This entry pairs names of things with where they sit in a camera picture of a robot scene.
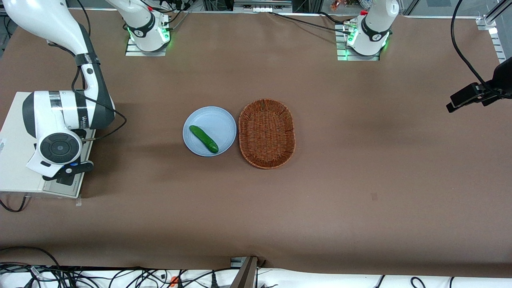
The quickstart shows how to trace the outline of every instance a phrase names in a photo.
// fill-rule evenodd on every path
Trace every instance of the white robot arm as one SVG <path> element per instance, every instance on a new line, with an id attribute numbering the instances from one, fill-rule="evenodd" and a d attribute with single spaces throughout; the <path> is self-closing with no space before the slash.
<path id="1" fill-rule="evenodd" d="M 23 29 L 72 52 L 87 83 L 85 90 L 35 91 L 23 103 L 25 128 L 37 139 L 27 167 L 53 177 L 80 157 L 82 139 L 72 130 L 106 128 L 115 117 L 114 103 L 89 35 L 64 1 L 4 0 L 4 6 Z"/>
<path id="2" fill-rule="evenodd" d="M 121 14 L 130 38 L 142 51 L 155 51 L 170 41 L 168 16 L 140 0 L 105 0 Z"/>
<path id="3" fill-rule="evenodd" d="M 348 36 L 347 45 L 361 55 L 375 55 L 386 44 L 391 24 L 399 12 L 396 0 L 373 0 L 367 15 L 360 15 L 352 20 L 352 34 Z"/>

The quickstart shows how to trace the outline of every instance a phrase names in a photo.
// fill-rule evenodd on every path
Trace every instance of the cucumber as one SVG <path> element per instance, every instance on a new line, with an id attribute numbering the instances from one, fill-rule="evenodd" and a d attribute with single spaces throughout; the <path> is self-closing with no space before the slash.
<path id="1" fill-rule="evenodd" d="M 210 136 L 208 136 L 206 133 L 204 133 L 203 129 L 195 126 L 190 125 L 188 127 L 192 134 L 194 134 L 203 144 L 210 150 L 210 152 L 217 154 L 219 152 L 219 147 L 217 146 L 217 143 L 213 141 Z"/>

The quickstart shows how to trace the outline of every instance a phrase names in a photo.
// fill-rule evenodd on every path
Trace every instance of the brown table surface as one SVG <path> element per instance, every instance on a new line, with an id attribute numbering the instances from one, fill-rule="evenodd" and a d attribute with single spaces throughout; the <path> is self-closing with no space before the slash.
<path id="1" fill-rule="evenodd" d="M 194 13 L 166 57 L 125 57 L 120 15 L 89 14 L 129 121 L 94 143 L 81 207 L 33 199 L 22 213 L 2 210 L 1 246 L 39 246 L 63 265 L 213 269 L 257 255 L 309 272 L 512 276 L 512 101 L 448 114 L 449 96 L 476 81 L 450 20 L 399 17 L 381 61 L 345 62 L 332 31 L 264 13 Z M 474 20 L 457 20 L 456 34 L 489 79 L 489 34 Z M 0 62 L 0 124 L 16 91 L 66 90 L 74 73 L 67 53 L 18 29 Z M 238 119 L 263 97 L 294 117 L 283 167 L 252 167 L 238 142 L 212 158 L 184 145 L 194 110 Z"/>

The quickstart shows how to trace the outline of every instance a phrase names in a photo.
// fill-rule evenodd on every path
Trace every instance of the woven basket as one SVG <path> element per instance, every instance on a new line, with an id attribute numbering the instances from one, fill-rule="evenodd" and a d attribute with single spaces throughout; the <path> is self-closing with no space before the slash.
<path id="1" fill-rule="evenodd" d="M 295 151 L 291 113 L 281 102 L 260 99 L 247 105 L 238 119 L 240 150 L 261 169 L 284 165 Z"/>

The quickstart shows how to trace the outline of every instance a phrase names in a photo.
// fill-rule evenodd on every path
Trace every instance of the light blue plate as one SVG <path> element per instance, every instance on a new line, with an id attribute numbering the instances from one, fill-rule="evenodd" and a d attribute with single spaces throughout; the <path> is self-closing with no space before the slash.
<path id="1" fill-rule="evenodd" d="M 214 154 L 206 148 L 188 127 L 195 125 L 210 136 L 217 146 L 219 152 Z M 194 153 L 204 157 L 217 156 L 224 153 L 231 147 L 234 139 L 237 136 L 237 123 L 234 121 L 233 116 L 226 110 L 208 106 L 195 110 L 185 121 L 183 126 L 183 141 L 185 145 Z"/>

